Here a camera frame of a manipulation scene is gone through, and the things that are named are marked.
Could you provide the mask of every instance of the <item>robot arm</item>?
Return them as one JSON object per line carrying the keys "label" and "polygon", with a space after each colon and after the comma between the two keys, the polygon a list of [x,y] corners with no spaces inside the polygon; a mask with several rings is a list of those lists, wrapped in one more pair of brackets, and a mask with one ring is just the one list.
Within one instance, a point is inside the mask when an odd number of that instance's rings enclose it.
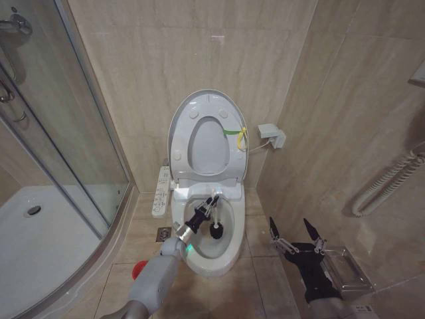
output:
{"label": "robot arm", "polygon": [[127,304],[102,319],[148,319],[162,305],[177,276],[179,261],[184,257],[186,245],[196,234],[202,222],[211,217],[218,196],[209,197],[195,208],[190,221],[181,225],[176,237],[168,238],[161,246],[159,256],[152,258],[136,278]]}
{"label": "robot arm", "polygon": [[343,297],[332,286],[326,277],[321,262],[325,256],[326,240],[319,236],[307,219],[305,227],[312,243],[289,243],[280,238],[278,229],[270,218],[270,234],[276,250],[282,253],[286,260],[294,263],[305,284],[305,300],[313,310],[314,319],[373,319],[375,314],[357,311],[355,307],[347,305]]}

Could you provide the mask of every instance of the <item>green strap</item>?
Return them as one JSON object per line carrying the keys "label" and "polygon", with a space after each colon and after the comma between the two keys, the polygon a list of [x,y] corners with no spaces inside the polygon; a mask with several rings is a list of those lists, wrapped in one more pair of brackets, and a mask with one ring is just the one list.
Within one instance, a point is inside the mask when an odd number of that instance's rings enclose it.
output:
{"label": "green strap", "polygon": [[223,133],[224,133],[225,135],[237,135],[237,134],[239,134],[239,133],[240,133],[240,131],[229,131],[229,130],[225,130],[225,129],[223,129]]}

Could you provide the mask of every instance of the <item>floor tile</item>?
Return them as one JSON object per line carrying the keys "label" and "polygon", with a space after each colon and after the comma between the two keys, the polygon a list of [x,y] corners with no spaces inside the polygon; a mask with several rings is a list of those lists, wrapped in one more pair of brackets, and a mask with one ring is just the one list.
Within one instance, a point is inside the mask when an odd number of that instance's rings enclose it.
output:
{"label": "floor tile", "polygon": [[133,219],[152,219],[154,193],[140,193],[134,209]]}
{"label": "floor tile", "polygon": [[280,257],[252,259],[267,319],[299,319]]}
{"label": "floor tile", "polygon": [[106,280],[110,269],[93,282],[92,288],[84,295],[84,298],[76,303],[74,307],[62,319],[93,319],[98,308],[100,297],[104,291]]}
{"label": "floor tile", "polygon": [[298,267],[287,261],[284,257],[281,258],[286,277],[288,278],[288,282],[290,284],[291,291],[297,304],[301,318],[313,318],[313,312],[311,311],[311,308],[309,307],[308,303],[305,301],[304,298],[305,286],[302,281],[301,274],[299,273]]}
{"label": "floor tile", "polygon": [[225,275],[209,278],[210,318],[265,318],[251,258],[241,258]]}
{"label": "floor tile", "polygon": [[183,261],[163,306],[155,319],[209,318],[208,280],[195,274]]}
{"label": "floor tile", "polygon": [[277,256],[278,253],[270,244],[272,240],[267,219],[264,215],[246,216],[246,237],[250,246],[251,256]]}
{"label": "floor tile", "polygon": [[254,188],[245,189],[245,215],[264,215],[260,198]]}
{"label": "floor tile", "polygon": [[158,227],[170,227],[171,219],[133,219],[115,263],[136,263],[158,254],[162,243],[156,243]]}
{"label": "floor tile", "polygon": [[128,292],[133,283],[132,270],[132,264],[112,265],[98,311],[96,312],[96,319],[117,311],[127,303]]}

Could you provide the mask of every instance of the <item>toilet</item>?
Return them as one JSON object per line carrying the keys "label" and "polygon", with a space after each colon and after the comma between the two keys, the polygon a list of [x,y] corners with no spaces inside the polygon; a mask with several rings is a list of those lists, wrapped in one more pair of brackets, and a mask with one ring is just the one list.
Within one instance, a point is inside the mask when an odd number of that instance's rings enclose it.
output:
{"label": "toilet", "polygon": [[189,95],[171,121],[168,160],[174,225],[188,221],[207,197],[220,196],[216,211],[223,225],[222,237],[211,237],[212,217],[201,225],[185,252],[187,265],[202,276],[225,274],[240,254],[245,228],[243,180],[248,135],[241,138],[237,132],[245,127],[236,104],[216,90]]}

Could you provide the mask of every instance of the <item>floor drain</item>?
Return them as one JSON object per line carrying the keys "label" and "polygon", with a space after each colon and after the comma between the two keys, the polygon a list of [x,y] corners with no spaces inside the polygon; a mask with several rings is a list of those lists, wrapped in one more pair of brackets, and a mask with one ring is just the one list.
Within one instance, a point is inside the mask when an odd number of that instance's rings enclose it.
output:
{"label": "floor drain", "polygon": [[37,206],[33,206],[31,207],[28,211],[27,214],[29,217],[34,216],[35,214],[40,213],[41,211],[41,206],[37,205]]}
{"label": "floor drain", "polygon": [[157,242],[160,243],[165,241],[167,238],[171,236],[171,227],[160,227],[157,232]]}

